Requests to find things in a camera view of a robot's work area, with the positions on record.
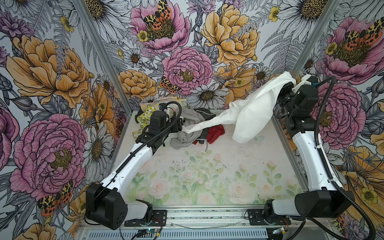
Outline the white cloth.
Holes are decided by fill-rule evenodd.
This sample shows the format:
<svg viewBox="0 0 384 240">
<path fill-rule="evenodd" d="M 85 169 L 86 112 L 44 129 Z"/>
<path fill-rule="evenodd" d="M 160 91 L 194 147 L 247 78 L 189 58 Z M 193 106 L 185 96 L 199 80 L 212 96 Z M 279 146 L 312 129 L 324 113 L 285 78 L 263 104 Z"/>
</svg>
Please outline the white cloth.
<svg viewBox="0 0 384 240">
<path fill-rule="evenodd" d="M 309 85 L 310 74 L 303 76 L 299 84 L 289 72 L 284 72 L 269 80 L 244 100 L 230 103 L 230 107 L 211 120 L 182 128 L 185 133 L 193 133 L 217 125 L 235 125 L 232 139 L 244 144 L 259 134 L 270 121 L 278 95 L 287 83 L 293 83 L 296 93 L 302 85 Z"/>
</svg>

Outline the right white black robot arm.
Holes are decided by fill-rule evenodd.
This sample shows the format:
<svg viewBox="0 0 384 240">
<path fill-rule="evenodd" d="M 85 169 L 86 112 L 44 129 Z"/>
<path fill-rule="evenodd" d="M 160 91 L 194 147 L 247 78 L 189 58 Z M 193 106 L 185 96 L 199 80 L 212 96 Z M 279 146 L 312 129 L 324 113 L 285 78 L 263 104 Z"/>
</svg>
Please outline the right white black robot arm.
<svg viewBox="0 0 384 240">
<path fill-rule="evenodd" d="M 319 100 L 319 89 L 302 85 L 284 85 L 278 103 L 285 117 L 285 127 L 294 141 L 307 173 L 308 191 L 293 199 L 268 200 L 263 217 L 269 224 L 279 224 L 285 217 L 337 218 L 355 200 L 351 192 L 341 193 L 342 184 L 335 175 L 321 142 L 320 124 L 311 116 Z"/>
</svg>

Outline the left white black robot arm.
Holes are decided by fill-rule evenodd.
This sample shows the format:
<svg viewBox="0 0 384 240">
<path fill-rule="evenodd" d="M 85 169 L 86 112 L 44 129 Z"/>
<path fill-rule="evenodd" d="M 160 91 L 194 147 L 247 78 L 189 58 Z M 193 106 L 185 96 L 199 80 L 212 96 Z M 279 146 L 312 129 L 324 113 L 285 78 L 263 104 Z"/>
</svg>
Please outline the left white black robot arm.
<svg viewBox="0 0 384 240">
<path fill-rule="evenodd" d="M 136 143 L 118 167 L 98 184 L 86 190 L 85 221 L 111 230 L 128 221 L 149 224 L 153 219 L 153 205 L 144 200 L 125 200 L 125 191 L 141 167 L 165 145 L 169 134 L 181 131 L 181 112 L 172 117 L 164 110 L 154 111 L 150 123 L 137 137 Z"/>
</svg>

